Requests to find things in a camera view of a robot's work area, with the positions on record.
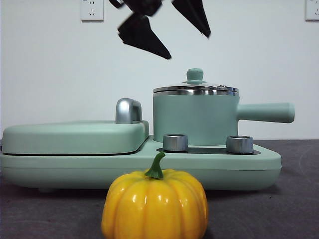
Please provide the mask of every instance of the silver handle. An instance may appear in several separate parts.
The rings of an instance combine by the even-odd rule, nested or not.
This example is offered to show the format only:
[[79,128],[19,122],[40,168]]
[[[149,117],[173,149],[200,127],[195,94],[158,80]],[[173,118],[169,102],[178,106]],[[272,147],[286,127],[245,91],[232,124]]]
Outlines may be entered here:
[[115,123],[142,121],[141,103],[130,98],[121,98],[116,103]]

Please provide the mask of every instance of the pumpkin stem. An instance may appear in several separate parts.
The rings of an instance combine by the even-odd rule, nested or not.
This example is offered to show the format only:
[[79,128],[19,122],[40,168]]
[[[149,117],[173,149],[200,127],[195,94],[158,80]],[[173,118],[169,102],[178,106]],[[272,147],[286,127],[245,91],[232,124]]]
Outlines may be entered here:
[[149,169],[149,171],[145,173],[145,176],[148,176],[150,178],[155,178],[155,179],[162,179],[164,177],[163,172],[161,171],[161,168],[160,168],[160,160],[164,158],[164,156],[165,156],[164,152],[160,152],[155,156],[153,164],[151,168]]

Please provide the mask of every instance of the wall socket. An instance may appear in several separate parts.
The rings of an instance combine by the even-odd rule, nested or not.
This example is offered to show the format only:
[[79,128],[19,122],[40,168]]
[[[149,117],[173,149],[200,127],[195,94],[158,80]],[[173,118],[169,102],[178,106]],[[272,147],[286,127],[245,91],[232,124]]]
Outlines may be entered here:
[[80,0],[82,21],[103,21],[104,0]]
[[306,0],[306,21],[319,21],[319,0]]

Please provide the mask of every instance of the black object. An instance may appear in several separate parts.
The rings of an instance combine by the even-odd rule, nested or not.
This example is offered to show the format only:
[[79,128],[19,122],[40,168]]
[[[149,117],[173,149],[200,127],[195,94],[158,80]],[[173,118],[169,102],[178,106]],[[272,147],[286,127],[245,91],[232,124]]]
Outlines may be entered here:
[[[151,29],[149,19],[161,7],[161,0],[109,0],[116,7],[125,4],[133,14],[118,28],[119,37],[124,44],[151,52],[165,59],[171,55]],[[203,8],[202,0],[173,0],[173,6],[207,38],[210,28]]]
[[207,38],[210,28],[202,0],[174,0],[173,6]]
[[171,55],[151,29],[147,16],[133,13],[118,29],[124,44],[149,51],[165,59]]

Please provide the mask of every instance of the gray surface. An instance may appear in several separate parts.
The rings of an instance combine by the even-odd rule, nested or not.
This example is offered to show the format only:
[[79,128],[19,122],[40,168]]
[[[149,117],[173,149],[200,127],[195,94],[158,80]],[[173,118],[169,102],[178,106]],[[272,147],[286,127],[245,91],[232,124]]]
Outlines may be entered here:
[[[252,192],[206,191],[205,239],[319,238],[319,140],[257,140],[278,152],[277,183]],[[51,194],[1,179],[1,239],[102,239],[104,190]]]

